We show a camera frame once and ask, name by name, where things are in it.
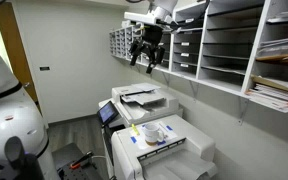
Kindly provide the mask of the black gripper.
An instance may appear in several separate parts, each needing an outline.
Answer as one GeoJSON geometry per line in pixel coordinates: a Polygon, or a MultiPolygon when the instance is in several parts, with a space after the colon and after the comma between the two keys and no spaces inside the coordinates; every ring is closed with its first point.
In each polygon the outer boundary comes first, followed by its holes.
{"type": "Polygon", "coordinates": [[[132,55],[130,65],[134,66],[138,56],[146,53],[149,57],[149,65],[146,73],[150,74],[153,68],[163,60],[165,49],[159,46],[162,39],[163,29],[159,26],[145,26],[140,41],[133,42],[130,48],[132,55]]]}

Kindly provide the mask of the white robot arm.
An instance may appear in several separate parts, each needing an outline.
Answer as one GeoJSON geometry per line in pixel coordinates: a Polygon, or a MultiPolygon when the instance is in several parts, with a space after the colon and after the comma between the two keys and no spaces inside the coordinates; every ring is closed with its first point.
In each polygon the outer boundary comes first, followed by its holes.
{"type": "Polygon", "coordinates": [[[0,56],[0,180],[60,180],[38,108],[0,56]]]}

